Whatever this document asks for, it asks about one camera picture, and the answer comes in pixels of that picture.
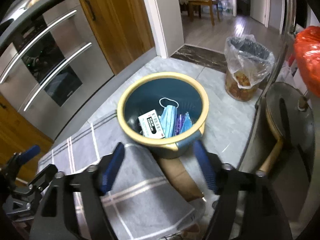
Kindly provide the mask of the light blue face mask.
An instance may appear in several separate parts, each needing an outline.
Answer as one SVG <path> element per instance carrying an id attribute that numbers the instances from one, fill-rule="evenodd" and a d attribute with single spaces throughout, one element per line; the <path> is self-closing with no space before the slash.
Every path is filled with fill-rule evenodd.
<path id="1" fill-rule="evenodd" d="M 166 106 L 163 105 L 162 101 L 168 101 L 169 104 Z M 165 138 L 170 138 L 174 136 L 175 130 L 175 122 L 177 118 L 177 109 L 179 104 L 175 100 L 171 100 L 169 98 L 161 98 L 159 99 L 159 104 L 163 107 L 163 112 L 159 117 L 161 127 L 163 129 Z"/>
<path id="2" fill-rule="evenodd" d="M 187 130 L 189 130 L 190 128 L 192 128 L 193 126 L 193 123 L 191 121 L 191 118 L 189 116 L 189 113 L 185 113 L 184 115 L 184 121 L 183 121 L 183 124 L 182 124 L 182 127 L 181 127 L 181 130 L 180 130 L 180 133 L 184 133 L 186 132 Z"/>

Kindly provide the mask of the purple tube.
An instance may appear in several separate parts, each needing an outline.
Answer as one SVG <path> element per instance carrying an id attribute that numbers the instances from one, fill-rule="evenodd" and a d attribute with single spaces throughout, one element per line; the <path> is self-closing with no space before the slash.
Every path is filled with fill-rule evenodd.
<path id="1" fill-rule="evenodd" d="M 185 120 L 184 114 L 177 115 L 176 122 L 175 122 L 175 134 L 174 135 L 180 134 L 182 126 L 184 124 L 184 120 Z"/>

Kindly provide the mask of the white medicine box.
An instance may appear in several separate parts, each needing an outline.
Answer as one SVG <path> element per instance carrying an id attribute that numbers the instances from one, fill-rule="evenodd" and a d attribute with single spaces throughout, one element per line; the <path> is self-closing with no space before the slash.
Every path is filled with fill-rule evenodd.
<path id="1" fill-rule="evenodd" d="M 155 109 L 140 115 L 138 117 L 142 135 L 150 139 L 163 139 L 165 134 L 163 132 L 159 117 Z"/>

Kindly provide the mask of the brown cardboard piece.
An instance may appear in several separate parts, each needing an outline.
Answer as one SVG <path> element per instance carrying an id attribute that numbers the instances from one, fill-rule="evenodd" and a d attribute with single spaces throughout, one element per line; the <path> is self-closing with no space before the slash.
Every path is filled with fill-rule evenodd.
<path id="1" fill-rule="evenodd" d="M 186 171 L 180 159 L 159 158 L 157 163 L 169 183 L 187 202 L 200 199 L 204 196 L 190 174 Z"/>

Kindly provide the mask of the grey plaid floor mat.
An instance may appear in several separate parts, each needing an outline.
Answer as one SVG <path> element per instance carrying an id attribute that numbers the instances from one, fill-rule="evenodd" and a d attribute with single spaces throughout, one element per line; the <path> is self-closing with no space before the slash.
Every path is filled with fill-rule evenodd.
<path id="1" fill-rule="evenodd" d="M 98 164 L 121 142 L 125 157 L 112 190 L 98 195 Z M 161 239 L 195 224 L 205 204 L 187 202 L 147 147 L 122 130 L 116 112 L 85 126 L 44 155 L 56 166 L 36 212 L 31 239 Z"/>

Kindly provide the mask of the left wooden cabinet door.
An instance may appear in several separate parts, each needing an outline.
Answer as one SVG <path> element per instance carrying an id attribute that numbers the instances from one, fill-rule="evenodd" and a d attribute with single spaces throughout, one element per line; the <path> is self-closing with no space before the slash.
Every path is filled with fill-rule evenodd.
<path id="1" fill-rule="evenodd" d="M 41 153 L 23 165 L 17 176 L 29 182 L 37 172 L 39 159 L 50 150 L 54 141 L 21 116 L 4 96 L 1 96 L 0 102 L 1 167 L 14 153 L 24 152 L 34 145 L 40 146 Z"/>

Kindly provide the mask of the wooden cabinet door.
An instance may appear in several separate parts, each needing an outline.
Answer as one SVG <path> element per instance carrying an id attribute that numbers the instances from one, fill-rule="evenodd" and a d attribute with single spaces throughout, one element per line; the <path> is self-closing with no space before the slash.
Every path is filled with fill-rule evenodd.
<path id="1" fill-rule="evenodd" d="M 114 74 L 155 47 L 144 0 L 79 0 Z"/>
<path id="2" fill-rule="evenodd" d="M 40 146 L 41 153 L 23 165 L 17 176 L 29 182 L 37 172 L 39 159 L 50 150 L 54 141 L 21 116 L 4 96 L 1 96 L 0 102 L 1 167 L 14 153 L 24 152 L 34 145 Z"/>

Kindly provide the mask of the teal bin with yellow rim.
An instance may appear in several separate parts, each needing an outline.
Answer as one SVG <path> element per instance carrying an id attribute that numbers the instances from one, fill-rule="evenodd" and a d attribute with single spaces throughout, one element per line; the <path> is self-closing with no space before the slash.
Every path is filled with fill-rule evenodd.
<path id="1" fill-rule="evenodd" d="M 155 112 L 160 117 L 165 107 L 174 106 L 178 115 L 188 114 L 192 126 L 169 138 L 149 138 L 139 117 Z M 118 101 L 117 116 L 125 134 L 164 159 L 180 157 L 204 134 L 209 99 L 202 85 L 192 77 L 176 72 L 147 75 L 125 90 Z"/>

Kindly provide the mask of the round metal stool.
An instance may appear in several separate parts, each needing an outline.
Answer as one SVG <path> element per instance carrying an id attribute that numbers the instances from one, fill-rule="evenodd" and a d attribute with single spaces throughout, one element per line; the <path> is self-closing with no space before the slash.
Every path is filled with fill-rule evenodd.
<path id="1" fill-rule="evenodd" d="M 276 144 L 259 167 L 259 172 L 278 173 L 298 152 L 311 180 L 315 156 L 315 126 L 308 100 L 293 86 L 284 82 L 273 83 L 266 93 L 266 118 Z"/>

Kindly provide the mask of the bin with clear plastic liner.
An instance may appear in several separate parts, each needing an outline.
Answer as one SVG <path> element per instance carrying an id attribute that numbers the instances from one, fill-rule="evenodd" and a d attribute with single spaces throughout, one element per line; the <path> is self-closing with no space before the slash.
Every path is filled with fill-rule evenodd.
<path id="1" fill-rule="evenodd" d="M 271 74 L 274 54 L 257 42 L 254 35 L 242 35 L 226 39 L 224 55 L 226 92 L 238 101 L 251 100 L 260 83 Z"/>

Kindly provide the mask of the stainless steel built-in oven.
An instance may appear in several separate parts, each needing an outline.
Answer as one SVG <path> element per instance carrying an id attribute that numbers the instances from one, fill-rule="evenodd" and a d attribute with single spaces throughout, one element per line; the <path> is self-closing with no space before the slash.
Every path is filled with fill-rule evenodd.
<path id="1" fill-rule="evenodd" d="M 1 55 L 1 94 L 52 139 L 112 77 L 79 0 L 23 21 Z"/>

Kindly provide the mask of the orange red plastic bag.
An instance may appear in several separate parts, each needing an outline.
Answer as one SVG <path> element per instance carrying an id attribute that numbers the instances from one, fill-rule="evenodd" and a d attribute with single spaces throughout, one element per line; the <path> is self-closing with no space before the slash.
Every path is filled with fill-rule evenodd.
<path id="1" fill-rule="evenodd" d="M 294 42 L 295 58 L 307 89 L 320 96 L 320 27 L 311 25 L 298 33 Z"/>

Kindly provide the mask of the large water bottle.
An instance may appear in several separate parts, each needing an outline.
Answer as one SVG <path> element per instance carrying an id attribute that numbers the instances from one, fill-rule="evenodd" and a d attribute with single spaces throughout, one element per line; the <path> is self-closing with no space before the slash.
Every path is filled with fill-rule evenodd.
<path id="1" fill-rule="evenodd" d="M 230 0 L 219 0 L 218 2 L 219 10 L 223 15 L 232 16 L 233 14 L 233 5 Z"/>

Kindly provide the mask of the right wooden cabinet door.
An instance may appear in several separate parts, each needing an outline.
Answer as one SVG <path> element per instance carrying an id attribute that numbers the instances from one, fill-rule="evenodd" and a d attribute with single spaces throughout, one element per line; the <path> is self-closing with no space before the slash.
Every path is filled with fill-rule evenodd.
<path id="1" fill-rule="evenodd" d="M 114 74 L 155 47 L 144 0 L 79 0 Z"/>

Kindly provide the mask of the wooden dining chair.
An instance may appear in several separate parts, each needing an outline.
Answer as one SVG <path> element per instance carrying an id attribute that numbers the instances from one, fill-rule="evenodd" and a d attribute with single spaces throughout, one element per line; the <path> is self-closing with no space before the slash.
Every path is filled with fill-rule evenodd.
<path id="1" fill-rule="evenodd" d="M 217 15 L 217 20 L 220 21 L 220 13 L 219 13 L 219 6 L 218 6 L 219 0 L 189 0 L 189 17 L 190 20 L 194 20 L 194 11 L 193 8 L 195 6 L 201 7 L 203 5 L 209 7 L 209 13 L 210 13 L 210 20 L 212 23 L 212 26 L 215 25 L 214 21 L 214 12 L 213 12 L 213 7 L 216 7 L 216 15 Z"/>

